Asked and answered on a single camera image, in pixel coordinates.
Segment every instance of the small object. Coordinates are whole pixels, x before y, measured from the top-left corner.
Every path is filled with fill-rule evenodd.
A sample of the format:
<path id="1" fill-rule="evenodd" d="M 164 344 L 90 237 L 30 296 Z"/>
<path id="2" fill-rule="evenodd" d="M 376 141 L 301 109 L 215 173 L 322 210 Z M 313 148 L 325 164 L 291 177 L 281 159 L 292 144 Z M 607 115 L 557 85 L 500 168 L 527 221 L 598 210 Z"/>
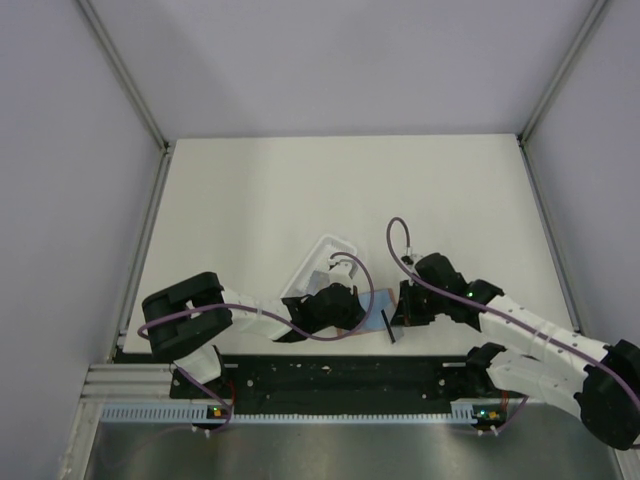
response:
<path id="1" fill-rule="evenodd" d="M 391 324 L 389 323 L 389 319 L 387 318 L 387 314 L 384 310 L 381 311 L 382 320 L 384 320 L 384 326 L 387 327 L 387 333 L 389 334 L 389 338 L 391 339 L 391 343 L 396 343 L 396 337 L 393 335 L 393 330 L 391 329 Z"/>

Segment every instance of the blue object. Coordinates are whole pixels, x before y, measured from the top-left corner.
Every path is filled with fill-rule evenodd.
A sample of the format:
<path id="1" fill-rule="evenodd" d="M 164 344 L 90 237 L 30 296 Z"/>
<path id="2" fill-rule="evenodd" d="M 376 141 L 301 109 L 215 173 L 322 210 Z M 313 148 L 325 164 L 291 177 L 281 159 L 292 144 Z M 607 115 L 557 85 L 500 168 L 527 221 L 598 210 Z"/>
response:
<path id="1" fill-rule="evenodd" d="M 360 300 L 360 305 L 366 311 L 369 306 L 369 299 L 371 298 L 371 294 L 369 292 L 361 293 L 358 295 L 358 299 Z M 393 299 L 391 298 L 391 290 L 376 290 L 373 296 L 373 310 L 371 312 L 371 316 L 367 319 L 367 323 L 364 324 L 361 332 L 375 332 L 379 330 L 385 330 L 387 327 L 384 324 L 384 319 L 382 318 L 382 310 L 387 308 L 389 305 L 393 305 Z"/>

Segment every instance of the white wall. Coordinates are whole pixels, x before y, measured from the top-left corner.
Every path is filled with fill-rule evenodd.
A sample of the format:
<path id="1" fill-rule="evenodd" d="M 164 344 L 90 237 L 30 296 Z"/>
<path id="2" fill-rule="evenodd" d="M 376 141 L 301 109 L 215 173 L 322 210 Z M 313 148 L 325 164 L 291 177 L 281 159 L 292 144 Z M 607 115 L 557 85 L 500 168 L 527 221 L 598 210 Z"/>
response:
<path id="1" fill-rule="evenodd" d="M 54 478 L 159 153 L 70 0 L 0 7 L 0 477 Z"/>
<path id="2" fill-rule="evenodd" d="M 592 0 L 94 0 L 171 139 L 515 133 Z"/>
<path id="3" fill-rule="evenodd" d="M 581 314 L 640 343 L 640 2 L 617 0 L 531 143 Z"/>

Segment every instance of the metal floor panel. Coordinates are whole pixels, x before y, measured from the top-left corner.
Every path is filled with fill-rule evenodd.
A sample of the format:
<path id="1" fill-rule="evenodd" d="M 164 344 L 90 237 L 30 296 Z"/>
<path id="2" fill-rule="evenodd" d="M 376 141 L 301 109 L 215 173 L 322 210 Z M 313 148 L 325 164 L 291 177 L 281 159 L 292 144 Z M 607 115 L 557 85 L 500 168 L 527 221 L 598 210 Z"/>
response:
<path id="1" fill-rule="evenodd" d="M 569 415 L 528 406 L 500 437 L 445 425 L 242 425 L 206 440 L 160 437 L 108 470 L 166 425 L 101 424 L 85 480 L 615 480 L 610 449 Z"/>

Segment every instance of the metal frame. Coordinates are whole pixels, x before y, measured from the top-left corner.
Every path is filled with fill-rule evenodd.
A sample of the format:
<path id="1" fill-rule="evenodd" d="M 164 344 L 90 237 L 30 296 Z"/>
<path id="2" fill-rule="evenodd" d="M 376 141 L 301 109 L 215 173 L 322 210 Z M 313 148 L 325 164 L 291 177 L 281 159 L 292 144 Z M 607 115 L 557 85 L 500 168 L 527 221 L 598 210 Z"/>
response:
<path id="1" fill-rule="evenodd" d="M 144 124 L 145 128 L 149 132 L 149 135 L 153 138 L 161 151 L 166 151 L 169 147 L 169 143 L 166 137 L 162 134 L 158 123 L 153 118 L 151 110 L 145 103 L 140 90 L 133 81 L 133 77 L 129 73 L 125 63 L 120 58 L 118 50 L 113 44 L 107 29 L 104 27 L 98 12 L 91 3 L 91 0 L 73 0 L 78 10 L 85 21 L 85 24 L 89 28 L 89 31 L 93 34 L 93 37 L 98 44 L 100 50 L 104 54 L 109 67 L 113 75 L 120 83 L 122 91 L 129 99 L 131 106 L 135 110 L 138 117 Z"/>
<path id="2" fill-rule="evenodd" d="M 147 257 L 149 243 L 151 242 L 151 234 L 153 233 L 153 226 L 155 225 L 158 210 L 160 209 L 162 192 L 164 191 L 164 185 L 169 175 L 169 167 L 171 166 L 172 158 L 173 148 L 168 147 L 158 164 L 153 186 L 149 192 L 140 231 L 136 236 L 136 248 L 134 250 L 133 257 L 129 262 L 129 276 L 127 277 L 127 282 L 121 291 L 121 295 L 117 303 L 119 307 L 114 320 L 114 336 L 109 338 L 109 344 L 106 346 L 106 351 L 108 352 L 106 356 L 107 361 L 110 361 L 115 354 L 120 337 L 126 335 L 126 329 L 129 324 L 129 320 L 131 319 L 133 304 L 135 302 L 138 286 L 140 285 L 140 279 L 142 277 L 144 260 Z"/>
<path id="3" fill-rule="evenodd" d="M 149 195 L 144 219 L 141 222 L 137 246 L 129 269 L 129 277 L 118 303 L 119 308 L 116 317 L 117 328 L 114 332 L 114 338 L 110 339 L 108 345 L 110 352 L 108 361 L 110 361 L 118 344 L 119 336 L 126 332 L 126 326 L 133 309 L 135 294 L 142 275 L 153 225 L 169 171 L 172 149 L 153 118 L 150 109 L 145 103 L 132 76 L 129 74 L 125 63 L 120 58 L 91 0 L 73 1 L 77 5 L 83 20 L 93 34 L 99 48 L 102 50 L 124 94 L 129 99 L 136 114 L 161 150 L 162 155 L 156 171 L 153 188 Z M 526 146 L 535 132 L 536 127 L 540 124 L 544 115 L 566 83 L 580 54 L 584 51 L 589 40 L 597 30 L 610 4 L 610 0 L 594 0 L 568 52 L 563 57 L 558 69 L 547 84 L 531 116 L 526 122 L 523 131 L 518 135 L 523 162 L 531 182 L 531 188 L 549 243 L 549 249 L 558 278 L 560 279 L 560 285 L 567 302 L 571 320 L 574 327 L 577 328 L 582 327 L 580 324 L 579 306 L 573 295 L 572 282 L 567 273 L 566 262 L 561 253 L 561 247 L 557 240 L 552 219 L 550 218 L 549 205 L 540 188 L 539 179 L 535 171 L 535 164 L 531 161 Z M 168 396 L 171 385 L 170 378 L 171 373 L 167 365 L 92 365 L 87 373 L 85 386 L 80 397 L 69 445 L 61 459 L 61 469 L 58 478 L 64 480 L 84 478 L 102 413 L 102 406 L 105 402 L 135 401 L 155 404 L 174 403 L 176 401 L 169 399 Z M 625 479 L 640 480 L 640 457 L 636 452 L 615 452 L 614 457 L 617 459 Z"/>
<path id="4" fill-rule="evenodd" d="M 540 124 L 544 115 L 549 110 L 549 107 L 558 96 L 560 90 L 569 78 L 573 67 L 578 62 L 580 54 L 584 51 L 589 41 L 593 37 L 602 20 L 604 19 L 609 7 L 611 6 L 611 0 L 595 0 L 591 5 L 591 9 L 587 14 L 582 26 L 578 30 L 573 42 L 567 53 L 565 53 L 560 65 L 556 69 L 555 73 L 551 77 L 551 80 L 545 87 L 542 95 L 536 102 L 527 123 L 525 124 L 522 132 L 518 136 L 522 145 L 526 145 L 531 139 L 536 127 Z"/>

